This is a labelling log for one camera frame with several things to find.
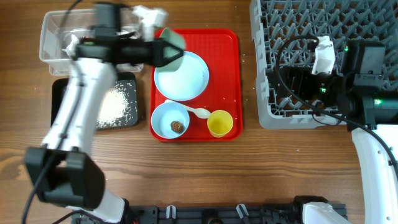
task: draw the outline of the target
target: red tray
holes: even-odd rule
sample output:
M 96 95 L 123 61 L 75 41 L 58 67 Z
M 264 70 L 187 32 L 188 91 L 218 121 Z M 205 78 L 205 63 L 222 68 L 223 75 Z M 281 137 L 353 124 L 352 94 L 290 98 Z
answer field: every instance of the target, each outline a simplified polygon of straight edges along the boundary
M 239 43 L 236 34 L 229 29 L 174 29 L 187 43 L 187 51 L 199 55 L 207 64 L 210 77 L 205 91 L 189 101 L 180 102 L 192 108 L 206 108 L 210 112 L 225 110 L 234 118 L 232 130 L 222 138 L 215 138 L 207 128 L 207 120 L 190 114 L 187 131 L 177 139 L 164 139 L 150 126 L 153 137 L 162 142 L 181 141 L 230 141 L 243 130 L 241 75 L 239 68 Z M 150 115 L 166 97 L 156 89 L 154 68 L 151 75 Z

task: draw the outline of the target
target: brown food item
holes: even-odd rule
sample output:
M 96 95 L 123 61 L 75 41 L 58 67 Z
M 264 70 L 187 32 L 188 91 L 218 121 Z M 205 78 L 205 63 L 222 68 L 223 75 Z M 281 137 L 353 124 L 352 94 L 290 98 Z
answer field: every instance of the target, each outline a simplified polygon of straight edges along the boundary
M 181 134 L 184 131 L 184 125 L 179 121 L 173 121 L 172 122 L 172 130 L 175 133 Z

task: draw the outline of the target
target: yellow cup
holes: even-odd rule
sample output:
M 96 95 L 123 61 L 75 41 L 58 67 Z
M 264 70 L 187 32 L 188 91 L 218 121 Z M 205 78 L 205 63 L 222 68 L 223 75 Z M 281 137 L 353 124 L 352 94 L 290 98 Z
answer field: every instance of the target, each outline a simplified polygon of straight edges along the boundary
M 228 134 L 233 126 L 234 119 L 227 111 L 214 111 L 207 119 L 207 127 L 211 135 L 216 138 L 221 138 Z

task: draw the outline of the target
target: spoon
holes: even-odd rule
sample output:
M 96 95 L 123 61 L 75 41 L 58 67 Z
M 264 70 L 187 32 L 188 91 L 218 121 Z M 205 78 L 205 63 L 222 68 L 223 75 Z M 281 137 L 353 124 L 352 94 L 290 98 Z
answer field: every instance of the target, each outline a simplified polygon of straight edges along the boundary
M 165 103 L 177 103 L 177 102 L 172 101 L 172 100 L 165 100 L 164 102 Z M 206 109 L 203 109 L 203 108 L 194 109 L 194 108 L 191 108 L 189 106 L 185 106 L 185 105 L 183 105 L 181 103 L 178 103 L 178 104 L 183 106 L 187 111 L 191 111 L 192 113 L 194 113 L 196 116 L 198 116 L 198 118 L 208 119 L 210 117 L 211 113 L 210 113 L 210 111 L 208 111 Z

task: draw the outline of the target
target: white plastic crate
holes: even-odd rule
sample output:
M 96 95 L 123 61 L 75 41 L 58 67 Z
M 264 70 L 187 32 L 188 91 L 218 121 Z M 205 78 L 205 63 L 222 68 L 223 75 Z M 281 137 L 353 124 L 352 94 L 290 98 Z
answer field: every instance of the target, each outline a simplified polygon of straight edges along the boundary
M 70 59 L 63 52 L 58 43 L 58 32 L 60 23 L 66 11 L 52 11 L 44 16 L 42 33 L 40 36 L 39 58 L 49 65 L 49 71 L 52 75 L 68 75 Z M 122 31 L 132 32 L 139 28 L 139 18 L 134 16 L 130 10 L 122 11 Z M 68 16 L 67 23 L 62 29 L 61 34 L 63 46 L 69 45 L 72 34 L 78 38 L 90 36 L 90 26 L 95 24 L 94 9 L 72 10 Z M 128 64 L 118 65 L 122 72 L 140 72 L 143 64 L 131 66 Z
M 312 110 L 289 99 L 278 99 L 269 86 L 267 75 L 273 73 L 278 49 L 293 35 L 330 35 L 336 51 L 335 69 L 340 70 L 345 41 L 349 39 L 380 41 L 387 46 L 383 73 L 397 79 L 396 55 L 398 30 L 397 0 L 252 0 L 251 35 L 257 58 L 257 107 L 259 122 L 266 129 L 316 128 L 322 124 L 312 118 Z M 311 67 L 313 58 L 307 46 L 292 43 L 282 56 L 281 66 Z M 396 90 L 398 82 L 385 80 L 383 87 Z M 337 107 L 326 110 L 337 113 Z M 337 120 L 321 114 L 318 121 L 335 124 Z

